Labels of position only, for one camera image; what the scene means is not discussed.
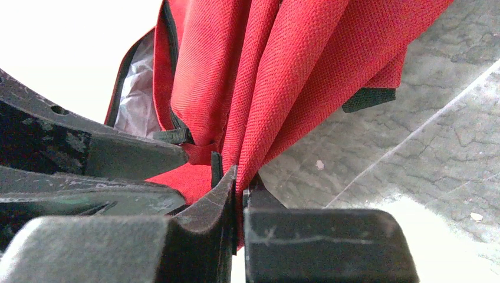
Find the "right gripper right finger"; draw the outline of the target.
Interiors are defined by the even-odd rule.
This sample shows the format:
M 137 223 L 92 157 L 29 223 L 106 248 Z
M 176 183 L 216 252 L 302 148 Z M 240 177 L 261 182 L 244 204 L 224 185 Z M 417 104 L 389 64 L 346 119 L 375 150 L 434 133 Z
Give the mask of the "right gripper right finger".
M 247 282 L 418 282 L 406 237 L 378 209 L 288 209 L 254 177 L 243 193 Z

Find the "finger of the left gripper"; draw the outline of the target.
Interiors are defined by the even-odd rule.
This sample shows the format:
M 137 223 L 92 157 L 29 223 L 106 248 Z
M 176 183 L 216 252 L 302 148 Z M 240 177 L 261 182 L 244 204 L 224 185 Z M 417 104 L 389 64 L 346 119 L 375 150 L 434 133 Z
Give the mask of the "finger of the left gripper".
M 81 117 L 1 71 L 1 165 L 145 180 L 184 165 L 184 150 Z
M 1 249 L 40 216 L 167 215 L 187 205 L 177 190 L 152 182 L 43 174 L 1 167 Z

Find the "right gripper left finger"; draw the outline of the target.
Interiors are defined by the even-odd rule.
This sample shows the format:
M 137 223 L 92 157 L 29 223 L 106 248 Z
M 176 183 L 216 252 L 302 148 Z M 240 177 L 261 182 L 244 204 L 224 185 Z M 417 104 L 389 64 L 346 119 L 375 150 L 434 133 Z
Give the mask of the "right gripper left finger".
M 175 216 L 45 216 L 1 259 L 2 282 L 229 282 L 237 168 Z

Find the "red student backpack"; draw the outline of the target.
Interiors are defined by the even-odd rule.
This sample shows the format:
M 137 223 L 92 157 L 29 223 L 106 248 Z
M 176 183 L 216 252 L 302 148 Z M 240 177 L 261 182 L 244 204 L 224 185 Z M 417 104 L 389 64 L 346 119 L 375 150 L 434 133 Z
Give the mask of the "red student backpack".
M 338 109 L 393 101 L 409 44 L 449 1 L 163 1 L 121 62 L 106 125 L 180 145 L 189 161 L 152 181 L 189 204 L 212 153 L 258 170 Z

